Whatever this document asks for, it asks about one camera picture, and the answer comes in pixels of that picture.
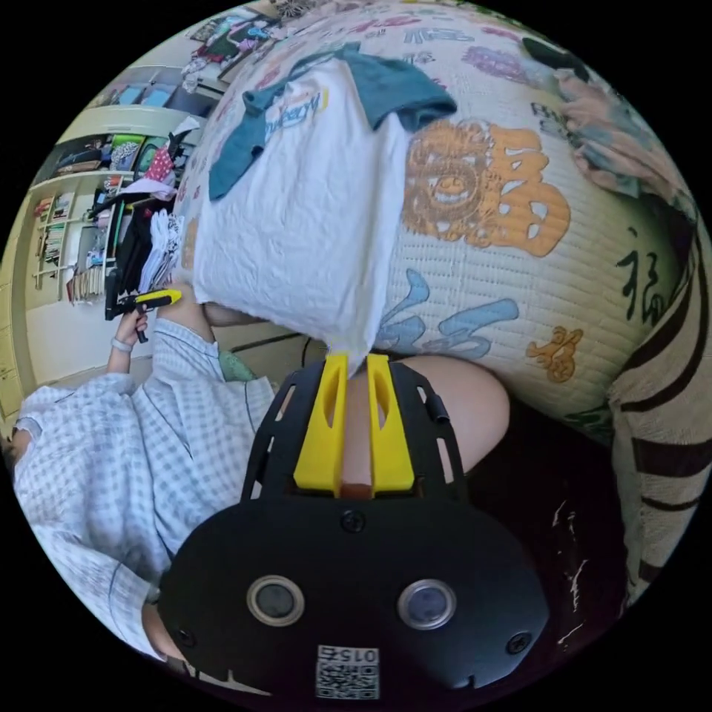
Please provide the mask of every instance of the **green cloth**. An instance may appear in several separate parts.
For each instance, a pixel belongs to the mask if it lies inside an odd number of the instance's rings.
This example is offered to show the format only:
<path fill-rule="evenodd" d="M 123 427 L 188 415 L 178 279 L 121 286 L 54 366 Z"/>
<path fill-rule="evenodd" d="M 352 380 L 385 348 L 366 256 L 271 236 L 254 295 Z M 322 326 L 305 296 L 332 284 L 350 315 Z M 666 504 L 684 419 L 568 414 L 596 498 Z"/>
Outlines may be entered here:
<path fill-rule="evenodd" d="M 230 351 L 221 351 L 218 354 L 220 358 L 220 368 L 225 380 L 230 383 L 233 380 L 254 380 L 257 376 Z"/>

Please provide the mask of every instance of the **striped fabric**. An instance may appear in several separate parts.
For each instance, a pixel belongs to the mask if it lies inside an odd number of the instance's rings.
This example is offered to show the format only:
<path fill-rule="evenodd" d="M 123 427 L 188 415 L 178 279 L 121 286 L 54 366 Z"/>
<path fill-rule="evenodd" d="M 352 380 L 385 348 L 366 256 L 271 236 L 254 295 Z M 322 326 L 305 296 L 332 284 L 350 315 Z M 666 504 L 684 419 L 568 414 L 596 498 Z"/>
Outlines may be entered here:
<path fill-rule="evenodd" d="M 665 316 L 609 391 L 628 602 L 685 532 L 712 468 L 712 243 L 701 220 Z"/>

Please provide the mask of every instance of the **label sticker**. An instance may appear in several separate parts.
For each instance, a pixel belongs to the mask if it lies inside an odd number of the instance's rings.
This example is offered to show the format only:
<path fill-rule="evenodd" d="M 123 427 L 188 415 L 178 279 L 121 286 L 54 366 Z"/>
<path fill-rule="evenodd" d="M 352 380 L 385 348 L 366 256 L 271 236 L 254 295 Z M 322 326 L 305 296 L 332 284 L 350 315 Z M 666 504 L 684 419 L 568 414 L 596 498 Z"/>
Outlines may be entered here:
<path fill-rule="evenodd" d="M 316 694 L 321 699 L 378 699 L 379 655 L 375 647 L 320 645 Z"/>

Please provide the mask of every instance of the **white garment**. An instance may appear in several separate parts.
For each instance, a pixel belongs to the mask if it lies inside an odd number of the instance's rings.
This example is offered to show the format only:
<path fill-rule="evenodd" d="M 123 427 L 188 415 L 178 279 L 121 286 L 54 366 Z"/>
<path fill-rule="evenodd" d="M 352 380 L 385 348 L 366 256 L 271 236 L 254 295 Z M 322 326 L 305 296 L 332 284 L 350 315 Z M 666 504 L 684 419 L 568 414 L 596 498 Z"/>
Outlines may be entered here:
<path fill-rule="evenodd" d="M 106 374 L 23 403 L 17 427 L 34 447 L 14 487 L 79 600 L 125 643 L 162 658 L 142 606 L 191 532 L 240 500 L 274 393 L 266 378 L 226 383 L 217 344 L 184 326 L 158 319 L 151 338 L 153 373 L 141 386 Z"/>
<path fill-rule="evenodd" d="M 340 59 L 287 84 L 266 118 L 262 155 L 202 208 L 196 296 L 346 351 L 353 373 L 383 314 L 409 134 L 395 113 L 371 129 Z"/>
<path fill-rule="evenodd" d="M 162 286 L 161 282 L 175 266 L 183 232 L 182 216 L 161 210 L 151 217 L 151 253 L 141 270 L 139 292 L 145 294 Z"/>

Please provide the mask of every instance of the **wristband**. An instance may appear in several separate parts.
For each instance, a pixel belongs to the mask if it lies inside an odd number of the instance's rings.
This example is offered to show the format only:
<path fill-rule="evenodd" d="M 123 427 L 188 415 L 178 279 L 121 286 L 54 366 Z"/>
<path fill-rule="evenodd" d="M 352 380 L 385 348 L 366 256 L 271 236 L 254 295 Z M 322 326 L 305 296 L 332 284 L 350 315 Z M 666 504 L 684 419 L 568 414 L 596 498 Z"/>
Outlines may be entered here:
<path fill-rule="evenodd" d="M 119 351 L 123 351 L 125 354 L 130 354 L 134 350 L 134 348 L 132 346 L 129 346 L 127 343 L 124 343 L 123 341 L 119 341 L 118 339 L 112 339 L 111 345 L 115 349 L 118 349 Z"/>

